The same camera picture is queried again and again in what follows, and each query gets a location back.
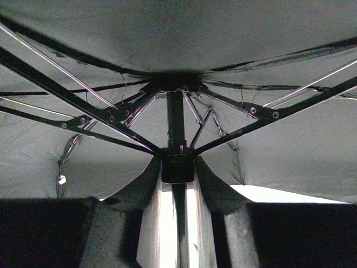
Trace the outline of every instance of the metal joint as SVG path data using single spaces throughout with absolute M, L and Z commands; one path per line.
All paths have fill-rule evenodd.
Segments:
M 59 121 L 59 124 L 61 125 L 62 128 L 73 128 L 73 127 L 79 127 L 81 125 L 84 125 L 90 120 L 90 118 L 86 115 L 83 116 L 78 116 L 75 117 L 71 120 L 67 121 Z
M 199 88 L 199 93 L 206 95 L 212 99 L 215 99 L 216 101 L 224 103 L 227 106 L 230 106 L 236 110 L 239 110 L 254 119 L 277 120 L 280 117 L 279 113 L 274 109 L 249 102 L 237 102 L 218 93 L 210 91 L 204 87 Z

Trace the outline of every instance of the umbrella canopy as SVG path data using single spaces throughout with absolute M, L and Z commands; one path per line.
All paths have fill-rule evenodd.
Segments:
M 144 111 L 130 128 L 125 128 L 136 132 L 141 144 L 149 141 L 158 148 L 167 147 L 166 90 L 152 92 L 150 85 L 172 80 L 178 85 L 175 89 L 180 88 L 187 97 L 184 119 L 188 145 L 200 127 L 197 114 L 198 121 L 206 115 L 208 120 L 194 148 L 228 184 L 357 201 L 357 90 L 273 120 L 229 143 L 211 146 L 212 150 L 200 151 L 220 136 L 230 137 L 227 134 L 261 119 L 252 110 L 244 110 L 245 103 L 263 107 L 341 66 L 347 68 L 284 99 L 289 102 L 265 107 L 291 107 L 307 98 L 319 98 L 354 78 L 357 10 L 353 1 L 3 1 L 1 15 L 4 28 L 0 45 L 9 53 L 3 51 L 2 55 L 19 58 L 63 88 L 74 90 L 73 94 L 93 107 L 106 109 L 108 103 L 133 100 L 143 94 L 142 88 L 147 89 L 145 94 L 152 94 L 153 101 L 140 106 Z M 6 29 L 74 74 L 102 100 L 20 44 Z M 3 107 L 62 121 L 70 119 L 65 116 L 83 114 L 43 94 L 43 89 L 13 70 L 2 68 L 0 75 Z M 185 84 L 192 80 L 201 83 L 200 92 Z M 345 90 L 355 86 L 355 81 L 350 81 Z M 222 96 L 234 104 L 222 103 Z M 243 108 L 237 111 L 240 104 Z M 132 142 L 107 125 L 101 122 L 89 128 Z M 2 198 L 58 194 L 106 198 L 136 178 L 152 158 L 150 150 L 145 153 L 108 139 L 83 136 L 61 161 L 70 147 L 72 132 L 16 117 L 9 110 L 0 113 L 0 126 Z M 58 190 L 59 175 L 66 176 L 65 192 L 64 187 Z

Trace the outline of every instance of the black fabric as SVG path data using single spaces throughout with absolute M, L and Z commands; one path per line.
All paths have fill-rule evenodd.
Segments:
M 160 172 L 160 164 L 160 159 L 153 157 L 142 174 L 104 202 L 107 205 L 111 205 L 113 209 L 145 209 L 154 193 Z
M 262 268 L 357 267 L 357 206 L 250 204 Z
M 246 202 L 250 202 L 217 177 L 201 156 L 195 159 L 195 166 L 202 196 L 211 213 L 231 214 L 244 206 Z
M 95 200 L 0 200 L 0 267 L 78 267 Z

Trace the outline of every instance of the umbrella rib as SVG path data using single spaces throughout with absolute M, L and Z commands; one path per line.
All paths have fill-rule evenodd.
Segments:
M 109 70 L 112 70 L 117 73 L 127 73 L 127 74 L 144 75 L 144 76 L 147 76 L 149 74 L 144 71 L 136 71 L 136 70 L 123 68 L 118 65 L 109 63 L 105 60 L 99 59 L 95 56 L 91 56 L 89 54 L 81 52 L 81 51 L 74 49 L 70 46 L 62 44 L 60 41 L 57 41 L 51 37 L 41 34 L 29 27 L 21 25 L 20 23 L 17 23 L 16 21 L 14 21 L 10 18 L 7 18 L 4 15 L 0 15 L 0 22 L 3 25 L 6 25 L 8 28 L 10 28 L 12 31 L 17 32 L 21 35 L 24 35 L 24 36 L 28 37 L 29 39 L 32 39 L 38 43 L 41 43 L 41 44 L 43 44 L 43 45 L 61 53 L 61 54 L 64 54 L 72 59 L 81 61 L 82 63 L 87 63 L 92 66 L 97 66 L 97 67 L 103 68 L 103 69 L 109 69 Z
M 317 79 L 315 79 L 315 80 L 313 80 L 313 81 L 311 81 L 311 82 L 309 82 L 309 83 L 307 83 L 307 84 L 305 84 L 305 85 L 303 85 L 303 86 L 301 86 L 301 87 L 299 87 L 299 88 L 297 88 L 295 90 L 293 90 L 292 92 L 289 92 L 289 93 L 287 93 L 287 94 L 285 94 L 285 95 L 283 95 L 283 96 L 281 96 L 281 97 L 279 97 L 277 99 L 272 100 L 271 102 L 268 102 L 268 103 L 264 104 L 263 107 L 269 107 L 274 103 L 277 103 L 277 102 L 280 102 L 280 101 L 282 101 L 282 100 L 284 100 L 286 98 L 289 98 L 289 97 L 295 95 L 296 93 L 298 93 L 298 92 L 300 92 L 300 91 L 302 91 L 302 90 L 304 90 L 304 89 L 306 89 L 306 88 L 308 88 L 308 87 L 310 87 L 310 86 L 312 86 L 312 85 L 314 85 L 314 84 L 316 84 L 316 83 L 318 83 L 320 81 L 323 81 L 326 78 L 328 78 L 328 77 L 330 77 L 330 76 L 332 76 L 334 74 L 337 74 L 340 71 L 342 71 L 342 70 L 344 70 L 344 69 L 346 69 L 348 67 L 351 67 L 352 65 L 354 65 L 356 63 L 357 63 L 357 59 L 354 59 L 354 60 L 350 61 L 349 63 L 346 63 L 346 64 L 338 67 L 337 69 L 335 69 L 335 70 L 333 70 L 333 71 L 331 71 L 331 72 L 329 72 L 329 73 L 327 73 L 327 74 L 325 74 L 325 75 L 323 75 L 323 76 L 321 76 L 321 77 L 319 77 L 319 78 L 317 78 Z
M 19 102 L 18 100 L 9 99 L 9 98 L 2 97 L 2 96 L 0 96 L 0 99 L 3 99 L 4 101 L 9 101 L 9 102 L 13 102 L 13 103 L 16 103 L 16 104 L 20 104 L 20 105 L 23 105 L 23 106 L 26 106 L 26 107 L 30 107 L 30 108 L 33 108 L 33 109 L 37 109 L 37 110 L 40 110 L 40 111 L 53 113 L 53 114 L 56 114 L 58 116 L 74 118 L 74 116 L 71 116 L 69 114 L 52 111 L 52 110 L 45 109 L 45 108 L 42 108 L 42 107 L 39 107 L 39 106 L 28 104 L 28 103 L 25 103 L 25 102 Z
M 59 63 L 55 62 L 52 60 L 50 57 L 48 57 L 45 53 L 31 45 L 29 42 L 18 36 L 16 33 L 11 31 L 8 27 L 6 27 L 4 24 L 0 23 L 0 29 L 4 31 L 6 34 L 8 34 L 10 37 L 14 38 L 16 41 L 18 41 L 21 45 L 25 46 L 26 48 L 30 49 L 32 52 L 37 54 L 39 57 L 43 58 L 45 61 L 47 61 L 49 64 L 51 64 L 53 67 L 57 68 L 60 70 L 62 73 L 67 75 L 69 78 L 71 78 L 73 81 L 84 87 L 86 90 L 88 90 L 91 94 L 96 96 L 98 99 L 100 99 L 102 102 L 107 104 L 110 107 L 115 108 L 115 105 L 111 103 L 110 101 L 106 100 L 104 97 L 102 97 L 99 93 L 94 91 L 90 86 L 85 84 L 83 81 L 81 81 L 79 78 L 77 78 L 73 73 L 68 71 L 66 68 L 61 66 Z
M 96 121 L 106 125 L 110 129 L 144 146 L 156 154 L 161 154 L 161 149 L 155 144 L 146 140 L 134 131 L 126 128 L 120 122 L 115 122 L 115 117 L 119 117 L 117 110 L 107 111 L 107 113 L 105 113 L 106 110 L 103 112 L 103 110 L 90 105 L 85 100 L 68 91 L 66 88 L 62 87 L 60 84 L 45 76 L 43 73 L 39 72 L 2 47 L 0 47 L 0 63 L 4 67 L 9 68 L 21 77 L 27 79 L 29 82 L 54 95 L 56 98 L 61 99 L 66 104 L 83 112 L 90 118 L 95 119 Z
M 46 125 L 58 127 L 58 128 L 61 128 L 61 129 L 63 129 L 61 127 L 61 122 L 65 122 L 65 121 L 50 120 L 50 119 L 43 118 L 43 117 L 40 117 L 40 116 L 34 116 L 33 114 L 21 112 L 21 111 L 18 111 L 18 110 L 12 109 L 12 108 L 8 108 L 8 107 L 4 107 L 4 106 L 0 106 L 0 112 L 6 113 L 6 114 L 11 114 L 11 115 L 14 115 L 14 116 L 19 116 L 19 117 L 22 117 L 22 118 L 25 118 L 25 119 L 30 119 L 32 121 L 44 123 Z M 85 130 L 83 128 L 73 127 L 73 128 L 67 128 L 66 130 L 72 131 L 72 132 L 75 132 L 75 133 L 78 133 L 78 134 L 81 134 L 81 135 L 85 135 L 85 136 L 88 136 L 88 137 L 91 137 L 91 138 L 97 138 L 97 139 L 102 140 L 102 141 L 107 141 L 107 142 L 111 142 L 111 143 L 114 143 L 114 144 L 117 144 L 117 145 L 128 147 L 128 148 L 131 148 L 131 149 L 134 149 L 134 150 L 137 150 L 137 151 L 145 152 L 145 153 L 150 154 L 150 155 L 158 156 L 157 153 L 155 153 L 155 152 L 153 152 L 153 151 L 151 151 L 151 150 L 149 150 L 149 149 L 147 149 L 147 148 L 145 148 L 143 146 L 136 145 L 136 144 L 133 144 L 133 143 L 130 143 L 130 142 L 127 142 L 127 141 L 122 141 L 122 140 L 119 140 L 119 139 L 116 139 L 116 138 L 112 138 L 112 137 L 109 137 L 109 136 L 106 136 L 106 135 L 102 135 L 102 134 L 99 134 L 99 133 L 95 133 L 95 132 L 92 132 L 92 131 L 88 131 L 88 130 Z
M 149 83 L 151 80 L 141 80 L 137 82 L 127 83 L 127 86 L 130 87 L 131 85 L 141 85 L 144 83 Z M 114 84 L 114 85 L 104 85 L 100 87 L 92 88 L 94 91 L 99 92 L 103 90 L 109 89 L 117 89 L 117 88 L 124 88 L 125 84 Z M 85 93 L 88 92 L 86 89 L 73 89 L 70 90 L 72 93 Z M 49 95 L 47 92 L 0 92 L 0 96 L 28 96 L 28 95 Z
M 194 116 L 196 118 L 196 122 L 202 126 L 203 125 L 202 117 L 201 117 L 199 111 L 196 109 L 191 97 L 186 92 L 184 92 L 184 97 L 185 97 L 185 100 L 188 103 L 192 113 L 194 114 Z
M 203 128 L 205 127 L 205 125 L 206 125 L 206 123 L 207 123 L 207 121 L 208 121 L 210 115 L 212 114 L 212 111 L 213 111 L 213 109 L 210 108 L 210 107 L 207 109 L 207 111 L 206 111 L 206 113 L 205 113 L 205 115 L 204 115 L 204 117 L 203 117 L 203 119 L 202 119 L 202 123 L 200 123 L 199 129 L 197 130 L 197 132 L 196 132 L 194 138 L 193 138 L 192 141 L 191 141 L 191 144 L 190 144 L 190 147 L 191 147 L 191 148 L 194 148 L 194 147 L 195 147 L 195 145 L 196 145 L 196 143 L 197 143 L 197 140 L 199 139 L 199 137 L 200 137 L 200 135 L 201 135 L 201 133 L 202 133 Z
M 298 112 L 304 111 L 304 110 L 311 108 L 315 105 L 318 105 L 320 103 L 323 103 L 330 98 L 333 98 L 338 95 L 349 92 L 351 90 L 354 90 L 356 88 L 357 88 L 357 76 L 331 88 L 330 90 L 326 90 L 326 91 L 320 93 L 319 95 L 315 95 L 309 99 L 305 99 L 305 100 L 298 102 L 290 107 L 278 109 L 277 111 L 279 112 L 279 114 L 281 116 L 280 120 L 287 118 L 289 116 L 292 116 Z M 196 149 L 194 151 L 194 155 L 202 154 L 205 151 L 216 148 L 224 143 L 227 143 L 227 142 L 234 140 L 238 137 L 241 137 L 243 135 L 251 133 L 259 128 L 262 128 L 262 127 L 267 126 L 274 122 L 276 122 L 276 121 L 258 120 L 250 125 L 247 125 L 239 130 L 236 130 L 236 131 L 229 133 L 215 141 L 209 142 L 206 145 L 199 147 L 198 149 Z

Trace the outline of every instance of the umbrella shaft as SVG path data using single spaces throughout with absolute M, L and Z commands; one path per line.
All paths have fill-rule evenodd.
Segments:
M 189 232 L 187 226 L 186 184 L 172 185 L 173 212 L 177 224 L 176 267 L 189 267 Z

